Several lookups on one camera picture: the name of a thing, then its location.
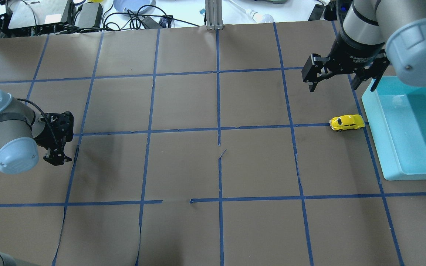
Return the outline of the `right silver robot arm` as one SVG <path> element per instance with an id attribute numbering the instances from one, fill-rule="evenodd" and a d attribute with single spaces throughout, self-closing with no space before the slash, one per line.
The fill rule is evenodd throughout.
<path id="1" fill-rule="evenodd" d="M 344 74 L 355 74 L 352 89 L 372 79 L 374 91 L 389 65 L 404 84 L 426 87 L 426 0 L 337 0 L 336 14 L 330 53 L 311 54 L 301 71 L 310 92 Z"/>

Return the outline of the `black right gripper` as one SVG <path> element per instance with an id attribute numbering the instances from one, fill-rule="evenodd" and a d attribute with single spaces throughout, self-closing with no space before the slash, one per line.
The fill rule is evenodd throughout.
<path id="1" fill-rule="evenodd" d="M 377 89 L 390 61 L 386 52 L 380 52 L 385 41 L 372 4 L 371 0 L 353 0 L 345 17 L 340 19 L 341 29 L 329 55 L 311 54 L 307 58 L 301 77 L 309 92 L 313 93 L 319 82 L 330 78 L 330 71 L 349 73 L 355 69 L 351 81 L 354 91 L 369 79 L 373 81 L 370 92 Z"/>

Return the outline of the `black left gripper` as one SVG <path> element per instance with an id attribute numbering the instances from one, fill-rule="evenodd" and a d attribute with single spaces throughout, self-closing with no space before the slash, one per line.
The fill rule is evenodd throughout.
<path id="1" fill-rule="evenodd" d="M 73 140 L 74 116 L 71 112 L 38 114 L 34 121 L 34 140 L 44 147 L 43 160 L 53 166 L 71 162 L 72 158 L 64 153 L 66 143 Z"/>

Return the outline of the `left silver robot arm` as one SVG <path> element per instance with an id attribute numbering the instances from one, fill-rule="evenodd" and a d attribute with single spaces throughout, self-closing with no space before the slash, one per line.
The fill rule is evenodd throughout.
<path id="1" fill-rule="evenodd" d="M 0 89 L 0 173 L 21 174 L 43 159 L 53 166 L 72 161 L 64 153 L 73 140 L 74 116 L 71 112 L 46 113 L 25 98 L 15 98 Z"/>

